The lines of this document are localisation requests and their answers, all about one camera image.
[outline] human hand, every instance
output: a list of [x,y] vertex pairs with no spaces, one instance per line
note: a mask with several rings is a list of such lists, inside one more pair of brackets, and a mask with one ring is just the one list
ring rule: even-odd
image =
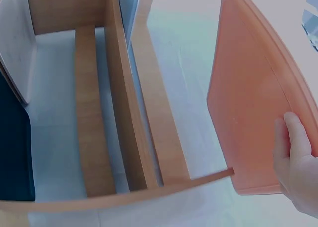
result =
[[318,218],[318,159],[298,116],[275,120],[274,169],[282,193],[300,212]]

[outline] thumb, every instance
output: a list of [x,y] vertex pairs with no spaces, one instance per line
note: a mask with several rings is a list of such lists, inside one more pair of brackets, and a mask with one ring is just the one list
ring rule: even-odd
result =
[[312,147],[310,145],[306,130],[300,119],[293,112],[287,112],[284,115],[284,120],[288,128],[290,139],[290,162],[291,165],[305,156],[312,154]]

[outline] dark blue fabric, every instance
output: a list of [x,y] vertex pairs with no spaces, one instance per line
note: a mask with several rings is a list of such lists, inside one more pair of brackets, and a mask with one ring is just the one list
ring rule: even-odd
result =
[[35,200],[30,119],[2,73],[0,73],[0,200]]

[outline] wood grain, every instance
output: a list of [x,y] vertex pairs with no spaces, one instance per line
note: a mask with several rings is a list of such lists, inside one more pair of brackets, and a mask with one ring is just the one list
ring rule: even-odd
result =
[[227,169],[211,175],[200,177],[183,183],[158,187],[155,189],[141,190],[129,194],[117,194],[97,198],[88,198],[80,201],[34,203],[34,202],[13,202],[0,201],[0,209],[19,212],[65,212],[65,211],[85,211],[96,209],[107,209],[118,206],[133,204],[140,201],[151,200],[177,192],[192,189],[222,178],[232,176],[233,169]]
[[77,132],[88,197],[116,193],[102,118],[95,26],[75,30]]
[[29,227],[29,219],[26,213],[12,213],[0,211],[1,227]]
[[103,26],[105,0],[29,0],[35,34]]
[[153,0],[139,0],[136,24],[146,24]]
[[131,73],[118,0],[107,0],[107,61],[114,113],[130,190],[158,186]]
[[189,180],[182,146],[146,24],[136,24],[132,45],[163,184]]

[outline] orange lid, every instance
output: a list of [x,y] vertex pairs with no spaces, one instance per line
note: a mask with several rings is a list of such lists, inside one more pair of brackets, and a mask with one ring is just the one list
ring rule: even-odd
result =
[[318,154],[318,110],[294,59],[251,0],[222,0],[207,98],[239,194],[280,193],[274,120],[299,115]]

